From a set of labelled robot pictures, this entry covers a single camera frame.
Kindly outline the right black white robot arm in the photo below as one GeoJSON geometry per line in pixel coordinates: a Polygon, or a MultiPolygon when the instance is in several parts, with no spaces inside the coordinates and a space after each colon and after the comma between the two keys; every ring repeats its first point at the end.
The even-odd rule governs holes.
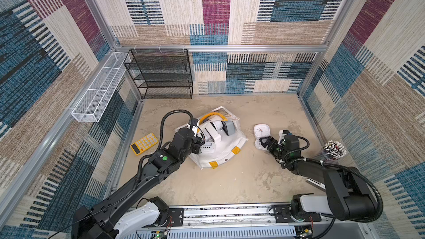
{"type": "Polygon", "coordinates": [[[384,202],[378,188],[354,167],[302,157],[301,152],[310,146],[306,138],[283,131],[280,141],[261,137],[256,146],[268,151],[282,169],[324,185],[324,196],[293,196],[290,212],[295,220],[304,220],[311,213],[361,223],[381,217],[384,202]]]}

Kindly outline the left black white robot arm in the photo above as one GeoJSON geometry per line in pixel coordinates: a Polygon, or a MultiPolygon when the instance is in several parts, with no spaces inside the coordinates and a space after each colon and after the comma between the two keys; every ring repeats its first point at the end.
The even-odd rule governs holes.
{"type": "Polygon", "coordinates": [[[195,134],[197,119],[187,110],[181,112],[189,116],[189,122],[175,133],[171,142],[159,142],[154,153],[139,160],[133,178],[100,203],[76,210],[72,223],[61,231],[70,230],[73,239],[124,239],[144,226],[164,225],[168,206],[159,198],[149,200],[137,210],[131,208],[203,145],[195,134]]]}

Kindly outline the small white gadget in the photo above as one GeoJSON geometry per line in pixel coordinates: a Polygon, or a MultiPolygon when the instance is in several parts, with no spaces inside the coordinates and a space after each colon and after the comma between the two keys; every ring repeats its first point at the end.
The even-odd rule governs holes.
{"type": "Polygon", "coordinates": [[[263,151],[267,151],[267,148],[263,147],[259,139],[254,142],[255,148],[263,151]]]}

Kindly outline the white square alarm clock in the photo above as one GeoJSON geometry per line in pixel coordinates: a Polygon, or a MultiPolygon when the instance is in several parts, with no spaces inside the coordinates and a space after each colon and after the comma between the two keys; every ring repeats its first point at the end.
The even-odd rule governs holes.
{"type": "Polygon", "coordinates": [[[271,130],[266,124],[257,124],[254,126],[253,133],[256,139],[270,137],[271,130]]]}

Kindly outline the white canvas tote bag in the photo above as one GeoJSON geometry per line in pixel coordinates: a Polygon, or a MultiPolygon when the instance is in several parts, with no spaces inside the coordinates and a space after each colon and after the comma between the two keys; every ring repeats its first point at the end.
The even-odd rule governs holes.
{"type": "Polygon", "coordinates": [[[248,141],[241,130],[240,119],[223,106],[199,117],[194,131],[205,141],[198,153],[189,155],[200,169],[215,169],[228,162],[248,141]]]}

